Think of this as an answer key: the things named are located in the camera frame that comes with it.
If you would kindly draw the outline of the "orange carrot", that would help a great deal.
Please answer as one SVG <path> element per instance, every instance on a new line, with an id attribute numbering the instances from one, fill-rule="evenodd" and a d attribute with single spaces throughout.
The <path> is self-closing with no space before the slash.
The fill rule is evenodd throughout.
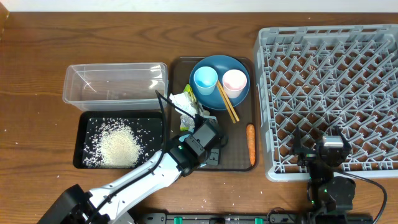
<path id="1" fill-rule="evenodd" d="M 253 124 L 249 124 L 246 127 L 246 140 L 249 151 L 249 161 L 253 166 L 256 162 L 256 135 Z"/>

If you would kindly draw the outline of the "light blue bowl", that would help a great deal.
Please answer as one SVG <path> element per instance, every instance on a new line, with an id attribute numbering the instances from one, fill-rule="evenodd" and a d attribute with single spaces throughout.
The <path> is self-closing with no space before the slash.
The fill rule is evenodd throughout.
<path id="1" fill-rule="evenodd" d="M 202 167 L 205 165 L 209 157 L 209 153 L 193 134 L 186 134 L 180 137 L 183 149 L 188 153 L 188 156 L 194 167 Z"/>

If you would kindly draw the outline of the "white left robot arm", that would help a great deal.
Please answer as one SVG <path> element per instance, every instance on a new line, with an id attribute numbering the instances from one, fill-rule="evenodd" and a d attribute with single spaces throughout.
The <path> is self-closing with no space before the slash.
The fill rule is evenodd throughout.
<path id="1" fill-rule="evenodd" d="M 191 134 L 183 141 L 177 136 L 169 139 L 162 151 L 118 180 L 88 192 L 78 184 L 66 189 L 39 223 L 116 223 L 146 197 L 190 175 L 213 148 L 227 142 L 227 138 L 202 141 Z"/>

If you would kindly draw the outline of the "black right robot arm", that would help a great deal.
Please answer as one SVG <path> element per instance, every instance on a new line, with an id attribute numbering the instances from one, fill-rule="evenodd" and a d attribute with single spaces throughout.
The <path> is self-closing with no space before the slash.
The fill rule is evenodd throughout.
<path id="1" fill-rule="evenodd" d="M 292 154 L 297 156 L 297 165 L 308 170 L 307 197 L 313 204 L 296 223 L 348 223 L 346 212 L 353 209 L 356 185 L 350 178 L 335 176 L 334 169 L 346 160 L 352 147 L 337 126 L 335 131 L 336 136 L 322 136 L 307 147 L 300 128 L 295 128 Z"/>

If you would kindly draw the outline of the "pile of rice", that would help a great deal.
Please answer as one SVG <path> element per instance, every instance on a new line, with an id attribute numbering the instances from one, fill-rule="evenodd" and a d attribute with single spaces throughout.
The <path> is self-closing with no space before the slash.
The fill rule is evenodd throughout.
<path id="1" fill-rule="evenodd" d="M 160 118 L 91 118 L 82 164 L 87 168 L 129 169 L 150 159 L 162 145 Z"/>

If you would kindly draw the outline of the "white paper wrapper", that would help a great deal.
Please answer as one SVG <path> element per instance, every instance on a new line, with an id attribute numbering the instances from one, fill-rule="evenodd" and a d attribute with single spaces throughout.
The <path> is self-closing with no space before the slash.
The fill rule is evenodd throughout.
<path id="1" fill-rule="evenodd" d="M 201 116 L 210 115 L 210 112 L 205 110 L 202 105 L 198 103 L 196 99 L 192 98 L 192 96 L 186 91 L 176 95 L 170 94 L 169 98 L 175 106 L 178 106 L 180 109 L 184 110 L 193 117 L 196 114 L 199 114 Z M 176 111 L 181 114 L 181 127 L 190 128 L 194 126 L 194 120 L 191 117 L 186 115 L 181 110 L 176 109 Z"/>

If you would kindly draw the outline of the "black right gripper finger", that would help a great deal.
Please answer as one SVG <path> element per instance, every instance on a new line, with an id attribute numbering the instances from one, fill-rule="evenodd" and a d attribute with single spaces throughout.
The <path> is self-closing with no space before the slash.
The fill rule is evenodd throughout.
<path id="1" fill-rule="evenodd" d="M 292 154 L 297 156 L 302 152 L 302 142 L 300 136 L 300 128 L 297 126 L 293 132 L 294 141 L 292 145 Z"/>
<path id="2" fill-rule="evenodd" d="M 351 145 L 350 145 L 349 141 L 345 138 L 345 135 L 341 132 L 340 128 L 338 126 L 335 126 L 334 130 L 337 132 L 337 134 L 341 138 L 341 142 L 343 144 L 342 148 L 350 148 Z"/>

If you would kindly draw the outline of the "green foil snack wrapper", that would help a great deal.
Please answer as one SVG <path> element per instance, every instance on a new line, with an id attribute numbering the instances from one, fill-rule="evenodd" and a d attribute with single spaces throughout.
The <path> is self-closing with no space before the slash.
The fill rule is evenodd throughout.
<path id="1" fill-rule="evenodd" d="M 184 111 L 189 113 L 192 116 L 196 114 L 201 115 L 202 109 L 200 107 L 199 102 L 195 94 L 193 93 L 192 87 L 187 84 L 182 93 L 182 104 L 181 107 Z M 180 130 L 181 131 L 188 131 L 194 127 L 195 123 L 194 120 L 191 119 L 188 115 L 181 115 L 180 117 Z"/>

